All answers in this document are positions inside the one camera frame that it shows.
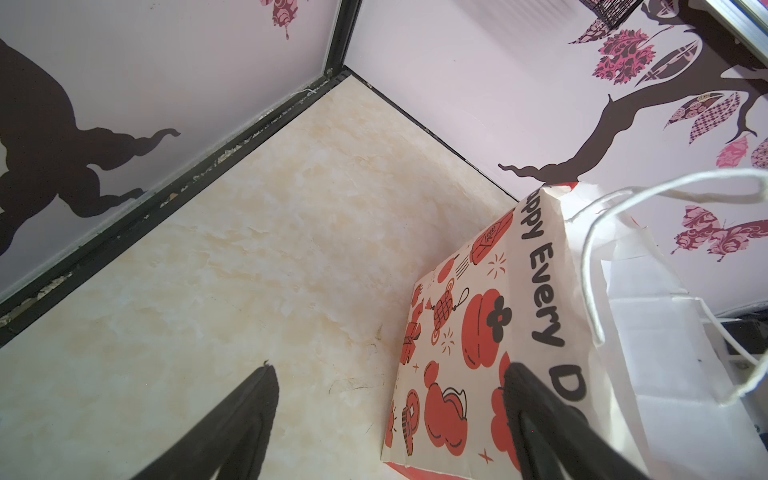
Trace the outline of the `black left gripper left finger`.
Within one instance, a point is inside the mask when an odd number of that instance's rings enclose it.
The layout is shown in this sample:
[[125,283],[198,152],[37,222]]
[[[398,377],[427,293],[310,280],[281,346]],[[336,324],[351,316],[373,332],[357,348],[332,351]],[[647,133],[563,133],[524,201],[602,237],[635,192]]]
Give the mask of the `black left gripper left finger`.
[[279,401],[276,370],[265,364],[137,479],[256,479],[266,457]]

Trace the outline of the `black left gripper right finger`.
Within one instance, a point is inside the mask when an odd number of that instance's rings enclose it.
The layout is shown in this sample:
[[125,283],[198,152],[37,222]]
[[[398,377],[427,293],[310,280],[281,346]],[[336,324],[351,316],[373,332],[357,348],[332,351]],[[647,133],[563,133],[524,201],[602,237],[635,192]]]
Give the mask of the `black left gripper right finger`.
[[525,365],[504,372],[503,401],[525,479],[645,479]]

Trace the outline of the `red and white paper bag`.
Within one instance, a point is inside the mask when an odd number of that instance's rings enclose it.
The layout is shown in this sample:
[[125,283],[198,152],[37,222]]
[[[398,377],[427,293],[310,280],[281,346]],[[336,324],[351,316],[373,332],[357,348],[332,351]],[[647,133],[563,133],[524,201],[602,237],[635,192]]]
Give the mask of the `red and white paper bag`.
[[504,372],[525,365],[614,451],[653,479],[763,479],[767,450],[744,398],[765,379],[747,354],[727,372],[721,319],[689,293],[629,209],[654,196],[686,204],[678,249],[718,258],[767,235],[765,221],[726,226],[703,194],[712,170],[610,194],[543,186],[417,281],[381,459],[409,479],[523,479],[503,401]]

